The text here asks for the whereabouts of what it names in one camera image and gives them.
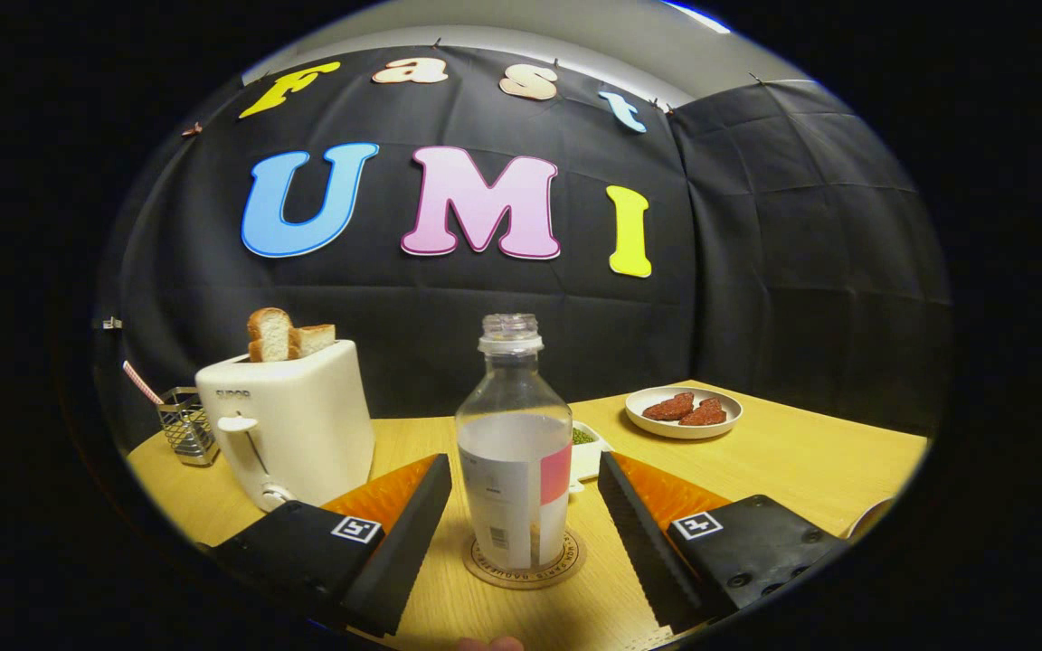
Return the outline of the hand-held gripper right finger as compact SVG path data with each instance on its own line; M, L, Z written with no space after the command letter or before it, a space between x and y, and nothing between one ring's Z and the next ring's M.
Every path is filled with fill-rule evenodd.
M597 486L658 624L675 633L747 609L847 550L767 495L729 500L617 452Z

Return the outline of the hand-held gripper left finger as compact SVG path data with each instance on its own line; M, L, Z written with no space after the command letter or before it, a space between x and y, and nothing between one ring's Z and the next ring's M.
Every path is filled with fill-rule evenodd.
M427 455L323 505L289 500L208 553L319 625L384 637L400 626L451 489L448 455Z

